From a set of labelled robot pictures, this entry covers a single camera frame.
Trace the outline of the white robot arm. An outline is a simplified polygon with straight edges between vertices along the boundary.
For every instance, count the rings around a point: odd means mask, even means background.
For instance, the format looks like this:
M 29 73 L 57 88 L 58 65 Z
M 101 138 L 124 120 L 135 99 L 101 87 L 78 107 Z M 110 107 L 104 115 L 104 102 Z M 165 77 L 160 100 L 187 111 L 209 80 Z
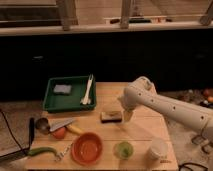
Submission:
M 159 95 L 151 91 L 153 86 L 144 76 L 129 83 L 119 98 L 123 109 L 132 112 L 138 106 L 144 105 L 213 142 L 213 109 Z

